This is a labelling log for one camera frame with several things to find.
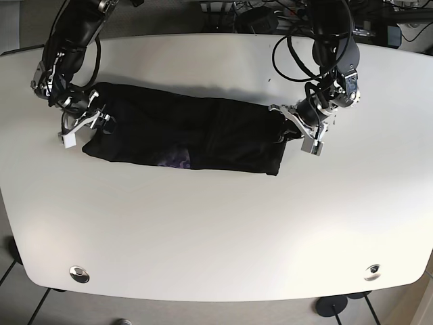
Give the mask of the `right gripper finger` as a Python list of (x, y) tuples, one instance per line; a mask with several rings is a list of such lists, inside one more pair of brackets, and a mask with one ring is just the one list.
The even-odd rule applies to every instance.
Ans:
[(111, 135), (116, 130), (116, 121), (106, 121), (103, 125), (103, 134)]

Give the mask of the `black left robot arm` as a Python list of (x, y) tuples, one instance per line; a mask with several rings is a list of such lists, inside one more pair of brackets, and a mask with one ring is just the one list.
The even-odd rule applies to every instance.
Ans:
[[(306, 13), (308, 20), (297, 21), (275, 44), (271, 62), (275, 72), (285, 80), (304, 83), (306, 98), (281, 112), (287, 113), (286, 118), (301, 136), (317, 147), (327, 131), (325, 120), (338, 108), (353, 106), (360, 100), (357, 73), (360, 52), (353, 37), (355, 23), (348, 1), (307, 1)], [(296, 53), (292, 42), (295, 36), (313, 40), (312, 56), (319, 73), (307, 68)], [(283, 41), (305, 78), (289, 77), (278, 69), (275, 55)]]

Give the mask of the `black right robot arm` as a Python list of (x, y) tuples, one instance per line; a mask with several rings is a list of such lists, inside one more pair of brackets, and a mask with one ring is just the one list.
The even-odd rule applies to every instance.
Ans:
[[(93, 87), (101, 63), (99, 33), (117, 5), (117, 1), (65, 1), (51, 27), (30, 87), (48, 106), (62, 111), (61, 135), (82, 126), (114, 132), (116, 121), (98, 102)], [(75, 85), (72, 80), (92, 42), (97, 48), (93, 73), (85, 85)]]

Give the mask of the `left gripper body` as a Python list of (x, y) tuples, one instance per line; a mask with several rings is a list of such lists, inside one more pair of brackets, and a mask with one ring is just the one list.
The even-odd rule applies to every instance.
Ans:
[(305, 98), (293, 105), (270, 105), (267, 127), (272, 129), (278, 141), (281, 126), (292, 121), (303, 137), (321, 140), (326, 132), (326, 120), (340, 108), (349, 108), (359, 102), (358, 73), (355, 69), (341, 72), (338, 69), (327, 74), (317, 83), (304, 84)]

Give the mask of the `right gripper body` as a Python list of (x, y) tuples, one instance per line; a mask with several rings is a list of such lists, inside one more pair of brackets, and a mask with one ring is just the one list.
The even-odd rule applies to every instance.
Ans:
[(83, 127), (101, 129), (106, 121), (116, 121), (108, 114), (106, 105), (101, 101), (96, 89), (90, 92), (67, 91), (54, 100), (54, 105), (62, 111), (59, 133), (76, 133)]

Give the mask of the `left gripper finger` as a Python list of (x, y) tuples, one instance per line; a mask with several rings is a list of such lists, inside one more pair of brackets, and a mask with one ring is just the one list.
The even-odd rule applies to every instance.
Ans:
[(302, 137), (302, 132), (292, 121), (285, 121), (281, 126), (278, 142), (288, 142)]

